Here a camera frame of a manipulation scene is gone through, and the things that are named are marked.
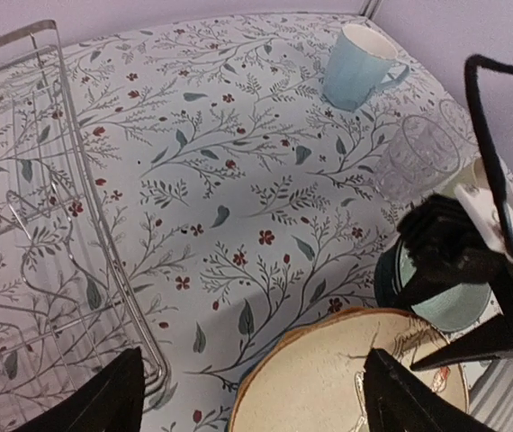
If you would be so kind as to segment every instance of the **floral tablecloth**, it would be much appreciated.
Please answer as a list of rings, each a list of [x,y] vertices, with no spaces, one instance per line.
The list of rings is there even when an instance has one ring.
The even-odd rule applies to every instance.
[[[143,431],[223,430],[239,377],[283,333],[375,305],[374,264],[406,208],[375,192],[373,167],[404,116],[438,119],[461,166],[473,157],[465,109],[398,45],[403,84],[354,113],[322,99],[351,22],[379,30],[235,15],[66,49],[122,265],[171,364]],[[467,366],[470,383],[481,373]]]

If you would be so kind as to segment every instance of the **wall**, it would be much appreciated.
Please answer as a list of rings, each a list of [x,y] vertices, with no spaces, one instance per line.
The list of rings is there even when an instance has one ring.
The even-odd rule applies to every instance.
[[[259,11],[357,11],[361,0],[0,0],[0,34],[43,18],[65,42],[218,14]],[[513,62],[513,1],[383,0],[376,21],[465,104],[463,64],[480,52]],[[481,75],[499,153],[513,170],[513,77]]]

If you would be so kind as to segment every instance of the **drinking glass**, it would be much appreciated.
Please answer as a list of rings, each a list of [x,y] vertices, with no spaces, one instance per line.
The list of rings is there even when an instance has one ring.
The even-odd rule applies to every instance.
[[[385,199],[408,203],[440,185],[460,164],[456,145],[436,122],[410,115],[377,162],[374,186]]]

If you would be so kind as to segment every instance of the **dish rack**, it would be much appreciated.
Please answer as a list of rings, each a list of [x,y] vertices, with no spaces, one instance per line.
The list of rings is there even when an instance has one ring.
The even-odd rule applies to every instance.
[[[143,350],[147,395],[167,382],[90,163],[55,22],[0,37],[0,431],[127,347]]]

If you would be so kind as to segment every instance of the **blue mug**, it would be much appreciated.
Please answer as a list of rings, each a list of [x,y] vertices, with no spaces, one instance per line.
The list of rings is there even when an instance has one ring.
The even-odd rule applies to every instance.
[[[394,79],[383,81],[398,51],[384,36],[361,24],[347,24],[338,35],[324,78],[323,93],[337,108],[355,111],[372,95],[397,86],[409,67]]]

